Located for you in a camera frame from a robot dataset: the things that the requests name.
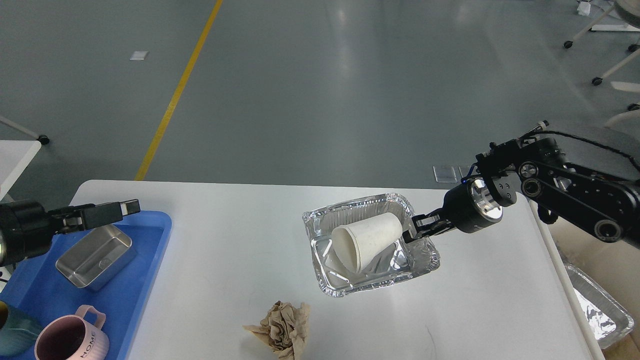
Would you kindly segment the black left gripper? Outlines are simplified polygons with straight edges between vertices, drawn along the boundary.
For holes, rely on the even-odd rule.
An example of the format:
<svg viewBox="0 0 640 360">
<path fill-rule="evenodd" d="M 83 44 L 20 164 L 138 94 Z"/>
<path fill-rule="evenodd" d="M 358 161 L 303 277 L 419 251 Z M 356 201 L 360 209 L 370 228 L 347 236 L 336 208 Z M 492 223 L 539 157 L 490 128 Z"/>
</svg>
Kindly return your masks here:
<svg viewBox="0 0 640 360">
<path fill-rule="evenodd" d="M 53 235 L 64 235 L 114 224 L 141 212 L 138 199 L 123 202 L 85 203 L 46 212 L 33 200 L 0 205 L 2 267 L 47 253 Z"/>
</svg>

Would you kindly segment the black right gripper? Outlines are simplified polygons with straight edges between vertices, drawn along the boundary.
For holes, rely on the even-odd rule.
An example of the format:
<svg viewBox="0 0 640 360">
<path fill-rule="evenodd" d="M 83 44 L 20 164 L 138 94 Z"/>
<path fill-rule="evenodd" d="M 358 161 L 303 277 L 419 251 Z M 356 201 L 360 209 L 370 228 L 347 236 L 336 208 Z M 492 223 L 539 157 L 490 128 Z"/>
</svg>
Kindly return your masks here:
<svg viewBox="0 0 640 360">
<path fill-rule="evenodd" d="M 500 223 L 502 218 L 503 207 L 494 200 L 485 181 L 475 178 L 447 191 L 442 209 L 412 216 L 412 225 L 402 233 L 402 240 L 410 244 L 455 228 L 471 234 Z"/>
</svg>

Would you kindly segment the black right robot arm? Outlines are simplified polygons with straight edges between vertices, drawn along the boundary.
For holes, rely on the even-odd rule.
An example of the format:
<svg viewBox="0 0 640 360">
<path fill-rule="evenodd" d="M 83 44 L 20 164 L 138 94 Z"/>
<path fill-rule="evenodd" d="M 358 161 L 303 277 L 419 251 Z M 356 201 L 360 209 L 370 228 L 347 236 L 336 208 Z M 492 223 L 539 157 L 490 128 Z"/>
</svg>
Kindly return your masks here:
<svg viewBox="0 0 640 360">
<path fill-rule="evenodd" d="M 603 243 L 639 247 L 639 181 L 569 162 L 548 121 L 478 153 L 440 208 L 411 217 L 403 242 L 459 230 L 473 234 L 501 221 L 517 192 L 537 203 L 545 224 L 559 218 Z"/>
</svg>

